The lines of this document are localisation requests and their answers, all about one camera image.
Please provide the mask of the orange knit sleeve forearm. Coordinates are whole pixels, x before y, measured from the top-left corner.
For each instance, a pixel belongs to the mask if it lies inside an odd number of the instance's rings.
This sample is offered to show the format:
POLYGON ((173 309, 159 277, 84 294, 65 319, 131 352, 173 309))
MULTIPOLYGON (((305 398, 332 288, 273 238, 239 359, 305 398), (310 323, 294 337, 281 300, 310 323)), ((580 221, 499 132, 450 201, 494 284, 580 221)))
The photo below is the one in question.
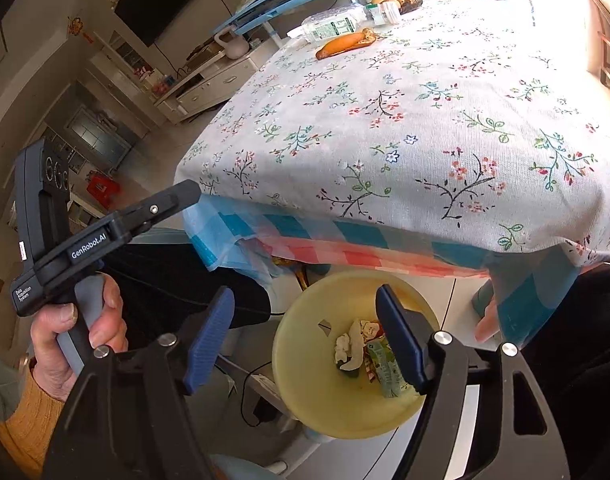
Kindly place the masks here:
POLYGON ((13 415, 0 422, 0 442, 29 479, 39 479, 49 443, 64 403, 45 393, 25 374, 24 390, 13 415))

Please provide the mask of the person's left hand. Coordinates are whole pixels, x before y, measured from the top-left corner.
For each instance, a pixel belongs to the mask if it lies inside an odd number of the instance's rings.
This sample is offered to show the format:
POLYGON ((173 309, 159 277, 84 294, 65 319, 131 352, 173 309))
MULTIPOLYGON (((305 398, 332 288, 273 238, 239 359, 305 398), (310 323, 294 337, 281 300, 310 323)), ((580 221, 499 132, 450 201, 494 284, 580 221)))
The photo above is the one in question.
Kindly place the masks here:
POLYGON ((51 398, 65 402, 77 379, 77 367, 99 346, 115 353, 128 348, 127 324, 122 319, 122 297, 110 275, 103 278, 102 310, 90 328, 78 315, 76 304, 46 304, 34 317, 30 336, 36 364, 32 377, 51 398))

